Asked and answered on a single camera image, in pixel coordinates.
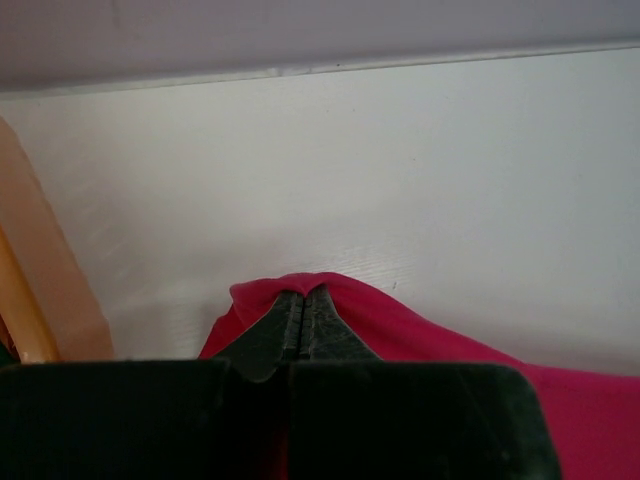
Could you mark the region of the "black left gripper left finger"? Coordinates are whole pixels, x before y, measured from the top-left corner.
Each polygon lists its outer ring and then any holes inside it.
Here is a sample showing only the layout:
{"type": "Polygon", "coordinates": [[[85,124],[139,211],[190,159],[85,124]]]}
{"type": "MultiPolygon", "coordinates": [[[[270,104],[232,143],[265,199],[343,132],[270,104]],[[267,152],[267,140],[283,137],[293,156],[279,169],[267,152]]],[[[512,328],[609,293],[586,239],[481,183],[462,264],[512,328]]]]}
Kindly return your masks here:
{"type": "Polygon", "coordinates": [[[5,479],[284,479],[300,297],[212,359],[1,372],[5,479]]]}

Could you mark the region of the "red t-shirt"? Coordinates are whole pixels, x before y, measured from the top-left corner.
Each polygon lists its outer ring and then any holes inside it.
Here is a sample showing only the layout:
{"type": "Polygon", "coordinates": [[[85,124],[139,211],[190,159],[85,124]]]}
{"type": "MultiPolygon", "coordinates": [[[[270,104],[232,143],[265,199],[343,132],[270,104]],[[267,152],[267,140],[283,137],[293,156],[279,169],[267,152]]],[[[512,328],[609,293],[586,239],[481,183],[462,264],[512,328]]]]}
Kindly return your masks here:
{"type": "Polygon", "coordinates": [[[284,291],[325,285],[338,315],[382,359],[508,365],[534,386],[566,479],[639,476],[639,379],[525,363],[421,317],[399,301],[338,273],[294,273],[231,287],[232,305],[199,356],[211,358],[254,326],[284,291]]]}

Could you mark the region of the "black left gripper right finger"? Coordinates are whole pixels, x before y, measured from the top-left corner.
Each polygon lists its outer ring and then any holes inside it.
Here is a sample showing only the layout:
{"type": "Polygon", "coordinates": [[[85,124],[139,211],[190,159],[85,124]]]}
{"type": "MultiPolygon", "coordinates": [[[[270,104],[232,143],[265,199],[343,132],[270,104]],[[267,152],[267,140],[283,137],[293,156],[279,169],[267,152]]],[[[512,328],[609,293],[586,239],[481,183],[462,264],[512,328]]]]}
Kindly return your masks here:
{"type": "Polygon", "coordinates": [[[292,479],[558,479],[536,393],[497,364],[386,362],[307,297],[289,373],[292,479]]]}

